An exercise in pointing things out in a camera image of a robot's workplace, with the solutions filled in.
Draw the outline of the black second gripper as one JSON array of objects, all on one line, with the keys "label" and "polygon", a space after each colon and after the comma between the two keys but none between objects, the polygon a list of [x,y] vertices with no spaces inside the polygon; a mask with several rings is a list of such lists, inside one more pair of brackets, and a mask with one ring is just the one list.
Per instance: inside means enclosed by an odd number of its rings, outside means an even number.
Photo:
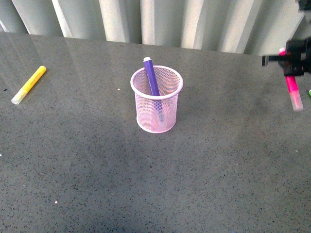
[{"label": "black second gripper", "polygon": [[286,43],[285,55],[264,55],[261,65],[278,62],[284,76],[303,76],[311,73],[311,38],[292,39]]}]

